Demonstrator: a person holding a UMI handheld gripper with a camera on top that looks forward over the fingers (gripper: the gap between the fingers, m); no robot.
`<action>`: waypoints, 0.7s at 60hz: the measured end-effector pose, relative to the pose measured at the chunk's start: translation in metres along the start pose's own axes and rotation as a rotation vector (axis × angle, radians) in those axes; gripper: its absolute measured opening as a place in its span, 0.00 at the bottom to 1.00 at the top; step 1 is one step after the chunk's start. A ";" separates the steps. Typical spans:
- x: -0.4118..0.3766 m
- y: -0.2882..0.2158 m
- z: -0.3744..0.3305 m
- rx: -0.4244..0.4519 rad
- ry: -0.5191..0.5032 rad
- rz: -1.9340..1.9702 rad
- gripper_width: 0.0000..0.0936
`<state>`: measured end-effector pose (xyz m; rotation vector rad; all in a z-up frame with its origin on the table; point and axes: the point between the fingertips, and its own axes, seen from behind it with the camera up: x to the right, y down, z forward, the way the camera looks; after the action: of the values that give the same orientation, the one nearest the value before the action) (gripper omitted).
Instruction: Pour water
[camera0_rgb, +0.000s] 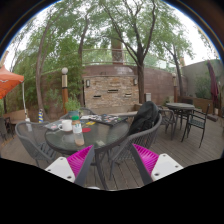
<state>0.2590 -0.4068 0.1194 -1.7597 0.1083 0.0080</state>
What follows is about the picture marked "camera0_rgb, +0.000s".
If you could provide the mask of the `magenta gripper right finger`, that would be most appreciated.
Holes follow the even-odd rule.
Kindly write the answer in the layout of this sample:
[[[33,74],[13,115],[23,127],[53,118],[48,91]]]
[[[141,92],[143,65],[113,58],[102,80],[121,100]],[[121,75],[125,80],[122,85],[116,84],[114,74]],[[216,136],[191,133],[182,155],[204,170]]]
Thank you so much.
[[[182,169],[182,166],[166,153],[158,155],[137,144],[132,145],[131,153],[145,185]]]

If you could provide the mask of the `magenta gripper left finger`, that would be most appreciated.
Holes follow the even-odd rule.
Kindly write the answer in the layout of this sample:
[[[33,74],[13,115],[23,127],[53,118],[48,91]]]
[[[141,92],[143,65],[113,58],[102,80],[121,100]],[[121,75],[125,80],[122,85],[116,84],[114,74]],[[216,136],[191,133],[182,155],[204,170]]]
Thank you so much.
[[[94,146],[90,145],[68,158],[59,157],[46,168],[46,171],[83,186],[94,154]]]

